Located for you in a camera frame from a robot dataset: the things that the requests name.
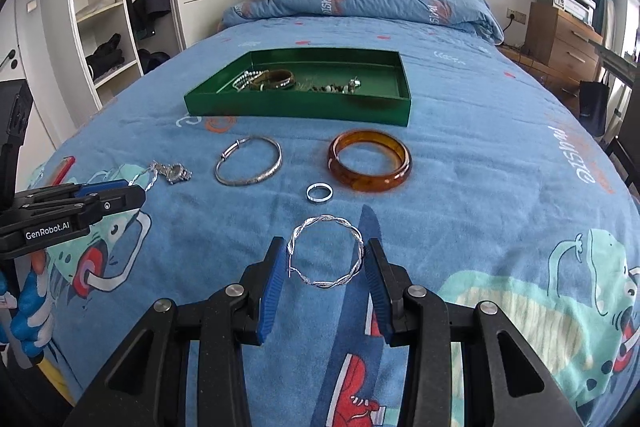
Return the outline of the twisted silver bangle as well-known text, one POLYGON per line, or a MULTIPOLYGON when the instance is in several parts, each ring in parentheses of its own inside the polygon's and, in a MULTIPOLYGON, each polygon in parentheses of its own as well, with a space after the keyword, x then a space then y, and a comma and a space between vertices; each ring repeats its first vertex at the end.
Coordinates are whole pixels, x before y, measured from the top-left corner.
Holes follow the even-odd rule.
POLYGON ((318 213, 300 220, 285 242, 285 275, 319 291, 349 285, 363 270, 364 234, 355 218, 318 213))

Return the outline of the dark brown bangle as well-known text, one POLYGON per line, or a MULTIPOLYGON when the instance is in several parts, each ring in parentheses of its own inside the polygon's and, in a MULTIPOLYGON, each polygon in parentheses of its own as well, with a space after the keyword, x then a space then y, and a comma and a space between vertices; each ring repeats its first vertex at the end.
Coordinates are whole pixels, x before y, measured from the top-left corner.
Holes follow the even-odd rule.
POLYGON ((295 86, 294 74, 288 69, 269 69, 261 72, 250 82, 250 90, 286 90, 295 86))

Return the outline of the amber orange bangle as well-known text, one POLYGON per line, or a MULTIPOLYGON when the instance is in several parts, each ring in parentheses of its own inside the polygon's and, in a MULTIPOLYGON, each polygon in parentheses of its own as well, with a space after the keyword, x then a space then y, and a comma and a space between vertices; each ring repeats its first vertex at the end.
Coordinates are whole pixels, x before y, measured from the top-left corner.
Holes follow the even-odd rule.
POLYGON ((357 192, 382 193, 406 182, 412 157, 405 143, 375 129, 352 129, 337 135, 328 148, 333 178, 357 192))

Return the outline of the red card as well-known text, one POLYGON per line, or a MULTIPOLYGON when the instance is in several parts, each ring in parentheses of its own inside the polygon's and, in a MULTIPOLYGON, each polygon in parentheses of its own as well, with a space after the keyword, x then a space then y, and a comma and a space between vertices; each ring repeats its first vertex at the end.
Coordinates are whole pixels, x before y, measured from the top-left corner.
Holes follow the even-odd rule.
POLYGON ((76 158, 74 156, 65 156, 54 168, 51 176, 47 181, 47 186, 60 185, 65 180, 70 168, 75 164, 76 158))

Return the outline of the plain silver bangle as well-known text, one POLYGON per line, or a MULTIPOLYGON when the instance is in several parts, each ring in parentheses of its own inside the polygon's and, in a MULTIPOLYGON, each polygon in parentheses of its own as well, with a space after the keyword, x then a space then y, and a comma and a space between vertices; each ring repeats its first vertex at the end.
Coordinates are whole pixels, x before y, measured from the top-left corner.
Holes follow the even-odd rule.
POLYGON ((280 173, 283 163, 279 141, 267 135, 245 135, 221 147, 213 176, 226 187, 262 185, 280 173))

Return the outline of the black clothes on shelf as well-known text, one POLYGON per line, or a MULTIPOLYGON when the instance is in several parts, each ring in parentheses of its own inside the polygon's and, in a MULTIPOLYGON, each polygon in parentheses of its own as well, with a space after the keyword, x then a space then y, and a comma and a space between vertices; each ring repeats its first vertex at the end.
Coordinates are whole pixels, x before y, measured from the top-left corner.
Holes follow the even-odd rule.
POLYGON ((97 80, 113 68, 124 64, 124 54, 119 49, 119 34, 113 34, 111 38, 100 44, 93 54, 86 57, 89 72, 93 80, 97 80))

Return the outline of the white open wardrobe shelf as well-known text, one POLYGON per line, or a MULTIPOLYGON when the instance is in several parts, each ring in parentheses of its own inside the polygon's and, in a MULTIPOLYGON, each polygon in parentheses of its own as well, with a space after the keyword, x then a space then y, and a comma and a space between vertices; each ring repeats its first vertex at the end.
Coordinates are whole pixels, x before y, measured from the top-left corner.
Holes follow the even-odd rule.
POLYGON ((100 109, 142 76, 127 0, 70 0, 73 32, 93 105, 100 109), (111 66, 93 67, 87 58, 102 44, 114 42, 111 66))

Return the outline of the blue bed sheet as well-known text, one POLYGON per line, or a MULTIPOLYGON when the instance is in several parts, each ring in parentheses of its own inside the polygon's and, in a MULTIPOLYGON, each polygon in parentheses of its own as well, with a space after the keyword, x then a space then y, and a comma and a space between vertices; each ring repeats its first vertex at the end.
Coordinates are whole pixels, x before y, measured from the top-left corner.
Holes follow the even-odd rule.
MULTIPOLYGON (((398 20, 256 20, 198 43, 136 81, 40 170, 74 156, 73 182, 134 180, 139 210, 103 220, 49 254, 48 361, 79 398, 158 298, 194 303, 235 282, 318 213, 355 218, 413 282, 450 303, 489 299, 509 315, 588 426, 608 425, 639 386, 639 210, 611 161, 573 115, 494 46, 468 32, 398 20), (411 91, 392 135, 409 179, 385 193, 331 178, 345 121, 200 118, 183 98, 247 52, 394 50, 411 91), (221 147, 245 135, 280 142, 270 182, 226 187, 221 147)), ((284 281, 272 333, 244 352, 257 426, 393 426, 407 353, 387 347, 359 275, 319 289, 284 281)))

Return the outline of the green tray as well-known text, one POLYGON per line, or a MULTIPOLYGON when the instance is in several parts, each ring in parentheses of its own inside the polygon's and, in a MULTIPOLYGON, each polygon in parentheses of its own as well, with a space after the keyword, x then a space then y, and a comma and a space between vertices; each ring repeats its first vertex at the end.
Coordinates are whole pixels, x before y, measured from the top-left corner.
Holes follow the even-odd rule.
POLYGON ((247 52, 184 96, 192 116, 295 117, 406 127, 411 93, 395 51, 289 48, 247 52), (269 69, 288 69, 295 86, 250 90, 269 69))

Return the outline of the black bag on floor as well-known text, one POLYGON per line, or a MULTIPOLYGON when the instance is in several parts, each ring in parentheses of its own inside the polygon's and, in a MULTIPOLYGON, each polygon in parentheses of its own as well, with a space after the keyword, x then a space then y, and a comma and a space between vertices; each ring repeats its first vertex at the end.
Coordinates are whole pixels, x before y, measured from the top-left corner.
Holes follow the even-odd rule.
POLYGON ((578 121, 589 134, 596 138, 605 134, 609 95, 610 88, 606 83, 595 81, 580 83, 578 121))

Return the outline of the wooden drawer cabinet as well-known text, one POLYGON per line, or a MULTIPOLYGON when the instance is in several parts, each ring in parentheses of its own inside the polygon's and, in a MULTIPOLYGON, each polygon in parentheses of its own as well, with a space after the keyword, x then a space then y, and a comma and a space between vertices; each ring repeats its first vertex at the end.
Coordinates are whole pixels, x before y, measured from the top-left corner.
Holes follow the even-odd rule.
POLYGON ((532 2, 523 52, 574 80, 593 81, 602 37, 591 26, 552 5, 532 2))

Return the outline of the folded blue duvet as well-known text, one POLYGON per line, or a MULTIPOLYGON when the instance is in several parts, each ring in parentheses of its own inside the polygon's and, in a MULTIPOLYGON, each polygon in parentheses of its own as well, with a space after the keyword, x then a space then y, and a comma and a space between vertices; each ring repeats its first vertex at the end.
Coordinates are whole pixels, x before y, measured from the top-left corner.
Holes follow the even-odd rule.
POLYGON ((504 40, 486 0, 244 0, 224 10, 221 25, 296 16, 401 20, 462 30, 496 46, 504 40))

